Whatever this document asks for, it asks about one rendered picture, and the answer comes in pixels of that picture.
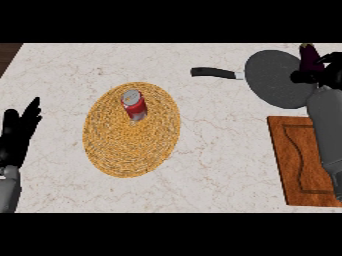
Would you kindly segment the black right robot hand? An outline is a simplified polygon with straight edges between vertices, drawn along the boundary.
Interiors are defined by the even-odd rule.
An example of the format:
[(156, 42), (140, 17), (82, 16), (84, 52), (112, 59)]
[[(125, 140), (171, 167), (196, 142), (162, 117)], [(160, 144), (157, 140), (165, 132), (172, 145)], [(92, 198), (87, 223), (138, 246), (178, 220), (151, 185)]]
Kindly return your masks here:
[(301, 72), (298, 69), (290, 74), (290, 81), (293, 83), (317, 84), (342, 91), (342, 52), (332, 52), (320, 56), (315, 63), (324, 65), (324, 70), (321, 72)]

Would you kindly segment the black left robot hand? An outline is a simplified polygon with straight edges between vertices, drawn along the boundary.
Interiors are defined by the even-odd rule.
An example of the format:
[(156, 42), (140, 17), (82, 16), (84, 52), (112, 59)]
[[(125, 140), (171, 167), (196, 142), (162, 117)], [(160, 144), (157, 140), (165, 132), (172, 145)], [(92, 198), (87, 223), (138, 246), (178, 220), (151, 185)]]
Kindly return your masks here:
[(22, 167), (29, 141), (41, 121), (39, 98), (35, 97), (23, 114), (7, 109), (2, 116), (2, 129), (0, 136), (0, 176), (7, 166)]

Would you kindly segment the purple eggplant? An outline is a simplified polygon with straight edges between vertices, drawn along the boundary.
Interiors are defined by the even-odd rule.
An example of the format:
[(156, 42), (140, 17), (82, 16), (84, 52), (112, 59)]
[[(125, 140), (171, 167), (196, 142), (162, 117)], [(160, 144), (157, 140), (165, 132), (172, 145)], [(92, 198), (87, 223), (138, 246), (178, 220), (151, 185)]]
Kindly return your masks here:
[(311, 43), (302, 43), (299, 45), (299, 56), (301, 56), (301, 62), (299, 62), (301, 72), (309, 72), (309, 71), (321, 72), (324, 70), (324, 65), (315, 63), (315, 61), (320, 58), (320, 55)]

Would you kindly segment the brown wooden cutting board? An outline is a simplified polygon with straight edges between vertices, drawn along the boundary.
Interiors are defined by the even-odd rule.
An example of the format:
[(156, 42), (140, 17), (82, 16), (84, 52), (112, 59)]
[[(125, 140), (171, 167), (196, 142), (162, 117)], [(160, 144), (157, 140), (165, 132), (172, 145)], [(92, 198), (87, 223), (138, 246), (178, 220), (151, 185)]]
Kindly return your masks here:
[(320, 163), (309, 118), (268, 116), (267, 124), (286, 204), (342, 207)]

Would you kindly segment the round woven yellow placemat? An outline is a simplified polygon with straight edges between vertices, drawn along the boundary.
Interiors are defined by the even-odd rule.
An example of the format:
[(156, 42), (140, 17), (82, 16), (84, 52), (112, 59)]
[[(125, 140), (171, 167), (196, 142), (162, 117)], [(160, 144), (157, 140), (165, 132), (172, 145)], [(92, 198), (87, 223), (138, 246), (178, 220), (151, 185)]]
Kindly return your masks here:
[[(147, 116), (131, 121), (120, 103), (126, 90), (143, 95)], [(113, 87), (97, 99), (85, 118), (82, 145), (94, 167), (107, 175), (132, 178), (168, 159), (180, 138), (180, 110), (168, 92), (146, 82)]]

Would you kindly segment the red can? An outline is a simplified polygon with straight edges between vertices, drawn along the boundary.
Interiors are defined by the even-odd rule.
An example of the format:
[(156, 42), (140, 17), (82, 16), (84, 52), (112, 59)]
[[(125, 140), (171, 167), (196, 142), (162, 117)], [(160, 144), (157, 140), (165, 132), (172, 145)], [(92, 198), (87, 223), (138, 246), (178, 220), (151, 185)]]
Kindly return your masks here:
[(147, 115), (144, 97), (137, 89), (129, 89), (120, 96), (120, 104), (132, 121), (140, 121)]

